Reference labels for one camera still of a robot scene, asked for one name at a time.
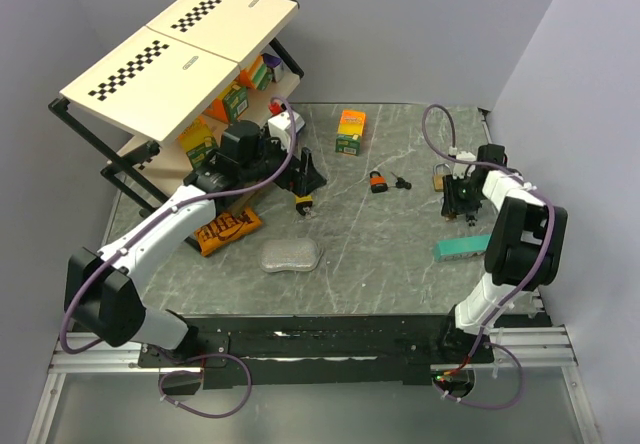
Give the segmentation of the yellow black padlock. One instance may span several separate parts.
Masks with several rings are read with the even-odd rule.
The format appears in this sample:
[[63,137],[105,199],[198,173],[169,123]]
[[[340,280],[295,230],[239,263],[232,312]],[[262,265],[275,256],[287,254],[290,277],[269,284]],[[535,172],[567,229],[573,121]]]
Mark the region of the yellow black padlock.
[[295,196],[295,209],[302,216],[303,210],[313,207],[313,198],[311,195]]

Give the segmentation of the large brass padlock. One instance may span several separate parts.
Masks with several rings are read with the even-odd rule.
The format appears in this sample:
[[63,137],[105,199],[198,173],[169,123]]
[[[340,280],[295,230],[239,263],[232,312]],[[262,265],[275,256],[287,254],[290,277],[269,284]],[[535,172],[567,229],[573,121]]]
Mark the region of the large brass padlock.
[[432,182],[436,192],[444,190],[444,179],[451,174],[451,167],[446,163],[438,163],[433,167]]

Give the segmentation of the silver keys of yellow padlock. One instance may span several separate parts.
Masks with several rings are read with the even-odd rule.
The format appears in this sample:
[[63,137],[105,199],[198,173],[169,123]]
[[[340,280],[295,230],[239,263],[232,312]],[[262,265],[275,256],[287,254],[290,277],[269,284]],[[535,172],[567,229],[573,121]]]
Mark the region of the silver keys of yellow padlock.
[[317,217],[317,213],[312,208],[307,208],[303,210],[302,218],[306,221],[310,221]]

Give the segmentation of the black keys of orange padlock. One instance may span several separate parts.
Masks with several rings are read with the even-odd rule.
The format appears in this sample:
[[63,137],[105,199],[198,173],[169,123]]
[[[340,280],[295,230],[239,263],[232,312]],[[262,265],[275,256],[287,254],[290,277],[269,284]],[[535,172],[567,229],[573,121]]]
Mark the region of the black keys of orange padlock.
[[412,184],[405,180],[403,177],[396,175],[395,173],[392,173],[393,177],[395,178],[395,187],[398,189],[406,189],[406,190],[411,190],[412,189]]

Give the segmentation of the orange black padlock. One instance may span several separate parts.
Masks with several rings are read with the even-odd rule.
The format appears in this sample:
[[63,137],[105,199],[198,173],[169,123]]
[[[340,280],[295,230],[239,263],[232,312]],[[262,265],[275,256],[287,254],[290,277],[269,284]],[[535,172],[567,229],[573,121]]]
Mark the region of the orange black padlock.
[[384,176],[376,170],[369,173],[369,185],[373,194],[387,192],[389,189]]

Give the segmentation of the grey figurine keychain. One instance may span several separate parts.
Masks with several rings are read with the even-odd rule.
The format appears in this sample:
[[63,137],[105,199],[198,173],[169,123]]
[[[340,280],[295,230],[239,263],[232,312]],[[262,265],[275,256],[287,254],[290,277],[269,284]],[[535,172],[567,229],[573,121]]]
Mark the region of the grey figurine keychain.
[[465,222],[469,227],[475,227],[477,224],[477,217],[478,217],[477,211],[468,212],[465,214]]

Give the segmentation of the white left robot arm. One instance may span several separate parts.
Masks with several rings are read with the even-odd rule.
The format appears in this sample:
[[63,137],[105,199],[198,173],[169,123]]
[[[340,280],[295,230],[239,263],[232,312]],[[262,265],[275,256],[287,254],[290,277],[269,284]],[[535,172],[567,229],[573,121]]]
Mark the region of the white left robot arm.
[[219,144],[142,223],[97,252],[82,248],[71,256],[64,320],[75,321],[112,347],[153,345],[174,365],[191,363],[199,348],[197,327],[175,312],[147,307],[142,290],[181,243],[240,197],[274,183],[304,199],[325,185],[310,150],[294,154],[303,126],[294,111],[270,118],[264,127],[247,120],[230,125]]

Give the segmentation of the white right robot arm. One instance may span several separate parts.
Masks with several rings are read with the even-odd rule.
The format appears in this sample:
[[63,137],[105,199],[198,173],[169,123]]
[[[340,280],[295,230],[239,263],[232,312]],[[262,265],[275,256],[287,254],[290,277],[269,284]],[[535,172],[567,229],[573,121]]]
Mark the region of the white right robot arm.
[[556,277],[567,211],[546,203],[537,189],[506,167],[505,148],[487,144],[473,154],[452,148],[451,173],[443,177],[441,215],[475,222],[484,202],[497,212],[484,252],[484,274],[471,293],[453,308],[455,328],[437,337],[438,354],[459,362],[469,354],[468,334],[486,334],[520,297]]

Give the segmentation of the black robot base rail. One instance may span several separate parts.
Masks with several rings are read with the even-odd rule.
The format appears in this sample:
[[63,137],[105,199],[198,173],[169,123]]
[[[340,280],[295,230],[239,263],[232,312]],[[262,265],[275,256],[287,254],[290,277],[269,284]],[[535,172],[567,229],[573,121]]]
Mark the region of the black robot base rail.
[[143,369],[203,371],[207,389],[235,385],[400,382],[429,385],[433,367],[489,364],[487,337],[465,333],[451,314],[190,316],[197,359],[172,361],[153,347]]

